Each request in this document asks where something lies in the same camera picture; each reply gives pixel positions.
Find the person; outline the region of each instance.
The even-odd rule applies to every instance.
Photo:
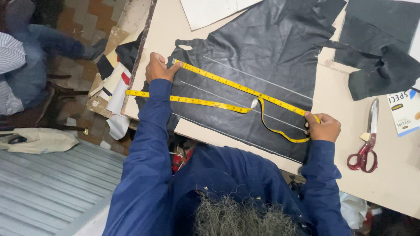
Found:
[[[270,160],[231,147],[200,144],[174,176],[166,123],[176,63],[150,54],[146,67],[150,98],[123,164],[104,236],[125,235],[314,235],[347,236],[340,212],[341,178],[334,165],[334,143],[341,124],[327,114],[305,113],[312,144],[295,194]]]
[[[34,10],[31,0],[0,0],[0,115],[36,107],[46,98],[47,55],[97,62],[108,42],[101,39],[91,47],[57,30],[29,24]],[[23,52],[16,50],[22,46]],[[25,59],[15,63],[18,68],[7,63],[16,55]]]

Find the tape measure numbers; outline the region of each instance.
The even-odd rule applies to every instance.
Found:
[[[181,62],[181,61],[179,61],[177,59],[173,59],[172,60],[172,63],[173,64],[178,63],[178,62]],[[199,75],[202,75],[204,77],[207,77],[209,79],[218,81],[220,83],[226,84],[226,85],[228,85],[230,87],[239,89],[239,90],[244,91],[246,93],[252,94],[254,96],[257,96],[257,98],[254,99],[254,101],[252,102],[251,108],[243,108],[243,107],[234,106],[234,105],[230,105],[230,104],[226,104],[226,103],[221,103],[221,102],[206,101],[206,100],[197,99],[197,98],[179,97],[179,96],[172,96],[172,95],[170,97],[170,100],[171,101],[175,101],[175,102],[186,102],[186,103],[199,104],[199,105],[204,105],[204,106],[211,106],[211,107],[227,109],[227,110],[231,110],[231,111],[235,111],[235,112],[239,112],[239,113],[243,113],[243,114],[248,113],[253,108],[255,108],[256,105],[257,105],[257,103],[258,103],[258,101],[259,101],[261,103],[261,117],[262,117],[262,122],[264,123],[264,125],[268,129],[270,129],[273,132],[276,132],[278,134],[283,135],[287,140],[289,140],[289,141],[291,141],[293,143],[303,143],[303,142],[306,142],[306,141],[308,141],[310,139],[310,138],[305,138],[305,139],[292,139],[292,138],[288,137],[284,132],[282,132],[280,130],[271,129],[270,127],[268,127],[265,124],[265,121],[264,121],[264,100],[267,100],[269,102],[272,102],[272,103],[274,103],[274,104],[276,104],[276,105],[278,105],[278,106],[280,106],[282,108],[288,109],[289,111],[292,111],[292,112],[297,113],[297,114],[302,115],[302,116],[305,113],[304,110],[302,110],[300,108],[297,108],[297,107],[295,107],[293,105],[290,105],[290,104],[288,104],[286,102],[282,102],[282,101],[280,101],[280,100],[278,100],[278,99],[276,99],[274,97],[270,97],[268,95],[265,95],[263,93],[257,92],[257,91],[255,91],[253,89],[248,88],[248,87],[245,87],[243,85],[240,85],[238,83],[235,83],[233,81],[230,81],[228,79],[225,79],[225,78],[222,78],[220,76],[217,76],[217,75],[215,75],[213,73],[210,73],[208,71],[205,71],[205,70],[202,70],[202,69],[197,68],[195,66],[192,66],[190,64],[187,64],[185,62],[182,62],[182,63],[184,64],[183,65],[183,68],[184,69],[187,69],[189,71],[192,71],[194,73],[197,73]],[[126,91],[126,95],[139,96],[139,97],[149,97],[149,93],[148,92],[135,91],[135,90],[127,90]]]

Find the tiled floor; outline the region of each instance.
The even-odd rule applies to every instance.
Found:
[[[126,0],[65,0],[57,30],[82,43],[93,45],[99,39],[109,36],[111,28],[117,25],[125,2]],[[57,58],[50,64],[50,72],[72,75],[72,78],[67,80],[55,80],[55,83],[61,86],[89,90],[98,70],[95,64],[86,60]],[[65,101],[59,114],[59,121],[64,123],[67,117],[74,118],[77,126],[87,127],[90,130],[89,135],[79,132],[79,138],[97,145],[105,140],[111,145],[111,150],[127,155],[129,137],[115,141],[109,135],[107,118],[86,109],[86,100],[87,96],[80,96],[76,100]]]

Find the corrugated metal door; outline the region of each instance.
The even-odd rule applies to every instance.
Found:
[[[109,199],[124,158],[86,142],[50,154],[0,150],[0,235],[49,236],[65,229]]]

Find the wooden board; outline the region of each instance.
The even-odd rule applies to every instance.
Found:
[[[337,40],[344,20],[342,12],[334,26],[338,29],[332,39]],[[141,90],[145,80],[144,70],[149,62],[150,52],[158,52],[165,58],[174,50],[176,39],[206,38],[207,34],[224,25],[235,16],[205,28],[191,32],[179,1],[158,0],[139,60],[139,68],[132,89]],[[342,174],[337,180],[341,191],[366,199],[384,207],[420,218],[420,185],[410,179],[420,179],[420,132],[404,137],[397,136],[391,111],[385,95],[379,96],[380,114],[375,151],[378,154],[378,168],[373,173],[350,170],[347,157],[359,150],[363,142],[359,136],[366,132],[370,104],[374,97],[353,101],[348,89],[349,73],[356,69],[332,61],[334,50],[324,48],[318,56],[316,86],[312,112],[328,113],[341,124],[341,135],[336,142],[335,164]],[[138,108],[134,97],[127,99],[125,114],[137,117]],[[299,174],[301,165],[252,147],[246,143],[216,131],[195,125],[181,119],[175,132],[217,146],[237,147],[251,151],[273,161],[280,169]]]

